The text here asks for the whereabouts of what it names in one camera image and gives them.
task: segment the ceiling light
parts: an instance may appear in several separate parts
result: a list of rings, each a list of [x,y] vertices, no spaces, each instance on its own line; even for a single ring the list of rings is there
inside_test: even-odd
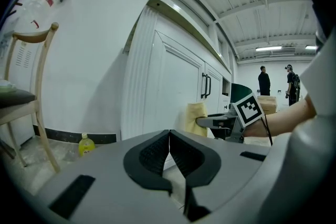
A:
[[[281,50],[281,46],[275,46],[275,47],[264,47],[264,48],[256,48],[256,51],[262,51],[262,50]]]
[[[316,46],[306,45],[306,50],[316,50]]]

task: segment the cabinet handle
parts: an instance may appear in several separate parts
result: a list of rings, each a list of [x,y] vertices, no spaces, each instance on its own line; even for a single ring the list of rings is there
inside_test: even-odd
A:
[[[209,93],[208,94],[205,94],[205,98],[207,98],[210,94],[211,94],[211,77],[208,76],[208,74],[206,74],[207,77],[210,79],[210,85],[209,85]]]
[[[202,79],[203,77],[205,77],[205,93],[201,94],[201,99],[203,98],[203,96],[206,95],[206,91],[208,89],[208,75],[205,75],[204,73],[202,73]]]

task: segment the black clothing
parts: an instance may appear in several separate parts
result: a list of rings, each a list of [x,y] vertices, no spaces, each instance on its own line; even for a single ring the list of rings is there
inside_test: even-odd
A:
[[[294,76],[295,74],[293,72],[289,72],[287,74],[287,83],[291,83],[290,91],[289,91],[289,97],[288,97],[288,103],[289,106],[296,103],[296,89],[294,87]]]
[[[269,95],[271,82],[269,81],[268,74],[261,72],[258,76],[260,95]]]
[[[291,96],[288,97],[288,104],[289,104],[289,106],[291,106],[291,105],[293,105],[293,104],[296,103],[296,94],[292,98],[294,98],[294,99],[291,99]]]

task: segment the white cabinet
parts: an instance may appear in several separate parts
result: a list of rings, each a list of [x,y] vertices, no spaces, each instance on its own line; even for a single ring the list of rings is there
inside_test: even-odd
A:
[[[218,112],[219,113],[226,113],[229,111],[229,99],[228,97],[226,97],[225,95],[222,96],[222,101],[219,102],[219,108],[218,108]]]
[[[207,88],[203,74],[208,77]],[[188,103],[204,101],[208,114],[220,112],[223,78],[230,81],[229,72],[195,37],[146,7],[126,66],[121,139],[164,129],[184,130]],[[201,97],[205,91],[207,98]],[[168,156],[165,167],[173,164]]]
[[[223,77],[207,63],[205,64],[205,74],[207,75],[207,94],[206,98],[204,97],[206,110],[208,114],[216,114],[220,108]]]
[[[201,100],[204,62],[173,39],[155,32],[146,85],[143,133],[184,129],[188,103]]]

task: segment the yellow bottle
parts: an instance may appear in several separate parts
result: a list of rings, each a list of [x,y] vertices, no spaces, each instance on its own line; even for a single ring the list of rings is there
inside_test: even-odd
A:
[[[88,138],[87,133],[82,133],[82,140],[79,142],[79,155],[83,155],[93,151],[96,148],[94,142]]]

